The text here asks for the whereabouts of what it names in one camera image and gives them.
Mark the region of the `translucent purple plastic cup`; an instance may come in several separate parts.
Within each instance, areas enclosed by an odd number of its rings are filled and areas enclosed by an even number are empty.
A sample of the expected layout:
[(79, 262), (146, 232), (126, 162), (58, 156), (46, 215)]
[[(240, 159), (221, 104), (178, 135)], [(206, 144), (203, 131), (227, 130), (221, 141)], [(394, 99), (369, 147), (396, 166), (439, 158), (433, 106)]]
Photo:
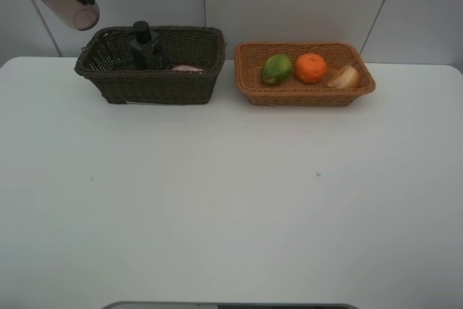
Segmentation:
[(100, 19), (98, 4), (84, 5), (78, 0), (41, 0), (67, 27), (85, 31), (96, 26)]

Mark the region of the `black pump bottle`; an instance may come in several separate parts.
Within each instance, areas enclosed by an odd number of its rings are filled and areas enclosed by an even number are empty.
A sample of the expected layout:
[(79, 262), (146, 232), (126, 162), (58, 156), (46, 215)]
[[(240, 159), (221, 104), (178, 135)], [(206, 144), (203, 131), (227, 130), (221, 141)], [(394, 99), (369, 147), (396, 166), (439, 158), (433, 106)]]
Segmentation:
[(132, 58), (137, 70), (162, 70), (163, 57), (159, 35), (145, 21), (132, 26), (134, 38), (130, 41)]

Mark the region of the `pink spray bottle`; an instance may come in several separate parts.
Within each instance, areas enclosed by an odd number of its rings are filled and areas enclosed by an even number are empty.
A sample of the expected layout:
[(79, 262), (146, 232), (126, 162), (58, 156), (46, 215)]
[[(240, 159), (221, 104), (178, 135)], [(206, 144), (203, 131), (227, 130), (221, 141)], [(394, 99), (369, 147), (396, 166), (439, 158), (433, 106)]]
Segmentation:
[(189, 65), (177, 65), (173, 67), (171, 70), (175, 72), (199, 72), (199, 73), (203, 72), (203, 69), (192, 67)]

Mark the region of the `green lime fruit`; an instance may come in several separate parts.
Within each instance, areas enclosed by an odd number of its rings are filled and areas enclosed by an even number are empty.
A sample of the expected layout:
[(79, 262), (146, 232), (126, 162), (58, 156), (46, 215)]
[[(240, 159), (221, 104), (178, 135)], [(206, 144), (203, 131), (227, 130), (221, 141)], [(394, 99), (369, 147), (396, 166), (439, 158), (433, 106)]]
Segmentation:
[(280, 85), (293, 73), (293, 64), (286, 54), (275, 54), (267, 59), (261, 70), (267, 85)]

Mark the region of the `orange mandarin fruit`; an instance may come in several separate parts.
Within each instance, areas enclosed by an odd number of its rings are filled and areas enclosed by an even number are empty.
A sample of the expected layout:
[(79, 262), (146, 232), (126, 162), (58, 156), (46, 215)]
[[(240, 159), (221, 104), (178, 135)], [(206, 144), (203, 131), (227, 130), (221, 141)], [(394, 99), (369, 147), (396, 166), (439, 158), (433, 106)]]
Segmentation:
[(296, 76), (305, 84), (318, 84), (324, 80), (327, 72), (325, 59), (318, 54), (303, 54), (295, 64)]

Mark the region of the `dark brown wicker basket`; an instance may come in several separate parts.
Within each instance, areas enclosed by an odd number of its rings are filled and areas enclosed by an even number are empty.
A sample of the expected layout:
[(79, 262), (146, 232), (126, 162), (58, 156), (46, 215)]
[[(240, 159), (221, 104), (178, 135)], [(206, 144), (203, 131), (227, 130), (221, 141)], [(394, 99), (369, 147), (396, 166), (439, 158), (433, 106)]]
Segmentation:
[[(211, 99), (225, 60), (224, 34), (214, 27), (154, 26), (160, 39), (163, 69), (137, 70), (130, 27), (99, 30), (82, 50), (75, 72), (89, 80), (113, 104), (201, 105)], [(177, 65), (203, 69), (175, 72)]]

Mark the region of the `orange wicker basket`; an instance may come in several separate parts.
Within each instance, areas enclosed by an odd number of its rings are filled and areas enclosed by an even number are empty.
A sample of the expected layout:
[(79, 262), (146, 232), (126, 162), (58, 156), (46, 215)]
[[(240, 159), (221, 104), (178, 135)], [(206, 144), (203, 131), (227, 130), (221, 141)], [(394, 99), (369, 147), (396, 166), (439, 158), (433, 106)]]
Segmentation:
[[(305, 84), (291, 75), (282, 84), (270, 86), (262, 81), (261, 71), (274, 54), (285, 54), (293, 63), (303, 54), (318, 54), (325, 59), (328, 71), (316, 84)], [(358, 86), (328, 87), (326, 83), (347, 66), (359, 74)], [(241, 43), (234, 52), (234, 75), (240, 92), (257, 106), (348, 106), (375, 90), (375, 81), (360, 55), (346, 43)]]

